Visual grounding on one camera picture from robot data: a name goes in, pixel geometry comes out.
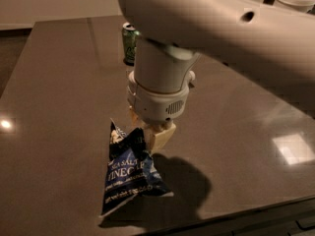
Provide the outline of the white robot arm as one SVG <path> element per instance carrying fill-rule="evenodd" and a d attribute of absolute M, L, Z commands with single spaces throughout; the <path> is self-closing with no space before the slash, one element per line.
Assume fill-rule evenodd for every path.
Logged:
<path fill-rule="evenodd" d="M 307 115 L 315 108 L 315 0 L 118 0 L 140 36 L 128 101 L 149 150 L 172 136 L 191 68 L 208 55 Z"/>

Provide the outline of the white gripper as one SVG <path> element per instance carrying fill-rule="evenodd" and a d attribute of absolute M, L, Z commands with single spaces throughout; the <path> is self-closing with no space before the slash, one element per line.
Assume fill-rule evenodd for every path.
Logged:
<path fill-rule="evenodd" d="M 134 73 L 128 76 L 127 100 L 133 127 L 142 128 L 143 121 L 148 124 L 163 124 L 178 118 L 184 111 L 189 94 L 189 87 L 175 93 L 151 92 L 141 87 L 135 80 Z M 169 122 L 163 125 L 146 125 L 145 141 L 149 152 L 161 150 L 170 140 L 176 125 Z"/>

